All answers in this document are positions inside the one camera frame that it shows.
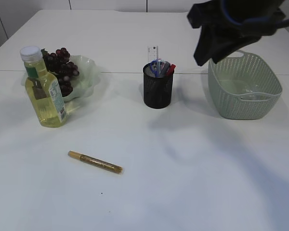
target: bottle cap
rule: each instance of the bottle cap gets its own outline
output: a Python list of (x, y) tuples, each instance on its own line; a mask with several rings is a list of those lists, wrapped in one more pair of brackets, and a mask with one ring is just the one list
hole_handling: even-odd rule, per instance
[(43, 55), (39, 47), (28, 46), (20, 50), (20, 57), (24, 62), (38, 62), (43, 58)]

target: green plastic basket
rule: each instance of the green plastic basket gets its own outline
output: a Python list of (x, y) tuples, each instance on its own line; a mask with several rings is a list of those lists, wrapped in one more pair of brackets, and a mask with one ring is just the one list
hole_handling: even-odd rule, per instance
[(282, 87), (258, 55), (243, 53), (209, 62), (209, 90), (219, 114), (227, 119), (260, 119), (275, 105)]

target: yellow liquid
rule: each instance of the yellow liquid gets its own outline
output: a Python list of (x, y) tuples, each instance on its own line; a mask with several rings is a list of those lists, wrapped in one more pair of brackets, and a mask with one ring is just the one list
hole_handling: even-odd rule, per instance
[(62, 121), (60, 121), (58, 112), (49, 93), (51, 84), (53, 81), (58, 81), (57, 78), (47, 71), (43, 60), (37, 63), (25, 62), (25, 67), (34, 67), (39, 76), (39, 78), (28, 77), (25, 88), (40, 124), (49, 128), (62, 126), (66, 122), (67, 116), (65, 115)]

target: grapes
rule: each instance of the grapes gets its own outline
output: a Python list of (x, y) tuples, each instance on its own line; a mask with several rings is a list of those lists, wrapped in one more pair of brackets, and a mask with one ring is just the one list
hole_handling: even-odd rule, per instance
[(63, 80), (66, 81), (66, 82), (68, 82), (68, 81), (69, 81), (69, 76), (64, 76), (64, 77), (63, 77)]
[(73, 71), (73, 76), (79, 76), (79, 71), (78, 70), (74, 70)]
[(71, 80), (79, 76), (77, 65), (69, 61), (70, 53), (65, 47), (57, 49), (54, 53), (42, 50), (43, 59), (48, 71), (57, 77), (62, 96), (65, 97), (73, 91)]

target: black mesh pen holder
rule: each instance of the black mesh pen holder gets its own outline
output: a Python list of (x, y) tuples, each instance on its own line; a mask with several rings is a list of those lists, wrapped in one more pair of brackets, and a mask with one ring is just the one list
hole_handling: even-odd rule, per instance
[(155, 77), (150, 64), (144, 66), (144, 102), (148, 107), (160, 109), (171, 102), (173, 73), (162, 78)]

